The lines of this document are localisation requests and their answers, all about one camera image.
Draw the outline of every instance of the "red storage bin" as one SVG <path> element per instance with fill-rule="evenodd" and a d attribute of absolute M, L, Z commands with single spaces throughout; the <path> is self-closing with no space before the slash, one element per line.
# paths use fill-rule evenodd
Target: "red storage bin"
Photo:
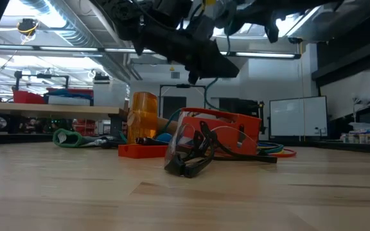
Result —
<path fill-rule="evenodd" d="M 33 103 L 33 104 L 45 104 L 44 98 L 40 95 L 26 92 L 23 90 L 15 90 L 13 92 L 14 103 Z"/>
<path fill-rule="evenodd" d="M 165 157 L 168 145 L 143 146 L 127 144 L 118 146 L 118 156 L 128 158 L 156 158 Z"/>

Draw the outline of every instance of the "red container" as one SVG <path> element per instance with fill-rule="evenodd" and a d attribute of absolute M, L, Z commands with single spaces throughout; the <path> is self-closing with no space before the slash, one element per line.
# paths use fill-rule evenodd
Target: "red container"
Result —
<path fill-rule="evenodd" d="M 205 121 L 210 130 L 215 130 L 218 135 L 218 140 L 231 150 L 238 150 L 239 153 L 256 153 L 258 137 L 261 127 L 261 119 L 227 112 L 220 112 L 217 110 L 208 110 L 203 108 L 183 108 L 182 113 L 191 112 L 189 115 L 185 115 L 182 120 L 182 124 L 190 124 L 192 128 L 184 130 L 184 136 L 192 139 L 194 136 L 193 129 L 200 131 L 200 122 Z M 208 114 L 215 116 L 216 119 L 206 119 L 201 117 L 195 117 L 196 114 Z M 221 127 L 231 127 L 234 129 L 220 129 Z M 238 147 L 238 139 L 240 138 L 240 132 L 243 132 L 250 137 L 252 142 L 243 142 L 241 147 Z"/>
<path fill-rule="evenodd" d="M 128 144 L 118 146 L 118 156 L 128 158 L 155 158 L 165 157 L 168 145 L 144 146 Z"/>
<path fill-rule="evenodd" d="M 45 104 L 44 98 L 42 96 L 23 90 L 16 90 L 13 92 L 13 102 Z"/>

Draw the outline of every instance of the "orange plastic part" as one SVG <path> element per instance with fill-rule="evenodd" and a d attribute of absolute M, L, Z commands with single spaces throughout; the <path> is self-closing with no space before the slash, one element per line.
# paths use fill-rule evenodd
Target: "orange plastic part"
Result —
<path fill-rule="evenodd" d="M 137 137 L 154 137 L 157 132 L 157 96 L 135 92 L 128 115 L 128 144 Z"/>
<path fill-rule="evenodd" d="M 256 144 L 258 143 L 258 137 L 261 127 L 261 119 L 241 115 L 241 114 L 234 114 L 228 112 L 220 112 L 217 110 L 208 110 L 203 108 L 183 108 L 182 113 L 186 112 L 196 112 L 200 114 L 209 114 L 216 116 L 216 119 L 206 119 L 200 117 L 192 117 L 192 116 L 185 116 L 182 120 L 182 124 L 190 124 L 196 130 L 200 131 L 200 121 L 205 121 L 210 130 L 221 126 L 229 126 L 232 129 L 217 129 L 215 132 L 218 135 L 218 140 L 224 145 L 232 150 L 239 150 L 241 154 L 252 153 L 253 155 L 256 154 Z M 238 139 L 240 132 L 245 133 L 249 136 L 255 146 L 252 146 L 251 142 L 243 142 L 241 147 L 237 147 Z M 191 129 L 184 131 L 184 136 L 192 138 L 193 131 Z"/>
<path fill-rule="evenodd" d="M 143 146 L 139 144 L 119 145 L 118 155 L 128 158 L 165 157 L 168 145 Z"/>
<path fill-rule="evenodd" d="M 45 104 L 45 100 L 42 96 L 26 92 L 23 90 L 15 90 L 13 92 L 14 103 L 33 103 L 33 104 Z"/>

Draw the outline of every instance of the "workbench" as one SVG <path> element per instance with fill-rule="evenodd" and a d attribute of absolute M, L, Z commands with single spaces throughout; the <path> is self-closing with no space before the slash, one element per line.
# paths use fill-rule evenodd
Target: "workbench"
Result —
<path fill-rule="evenodd" d="M 370 230 L 370 153 L 292 149 L 188 179 L 163 158 L 0 145 L 0 230 Z"/>
<path fill-rule="evenodd" d="M 25 103 L 0 103 L 0 114 L 9 115 L 8 133 L 17 133 L 20 117 L 63 118 L 63 119 L 110 119 L 110 133 L 119 137 L 122 121 L 126 121 L 127 113 L 116 107 L 88 107 L 69 105 L 41 105 Z"/>

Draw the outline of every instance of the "whiteboard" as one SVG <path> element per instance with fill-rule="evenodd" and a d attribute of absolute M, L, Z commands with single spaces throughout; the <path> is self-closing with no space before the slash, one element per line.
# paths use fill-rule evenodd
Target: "whiteboard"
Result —
<path fill-rule="evenodd" d="M 270 102 L 271 136 L 327 136 L 327 121 L 325 96 Z"/>

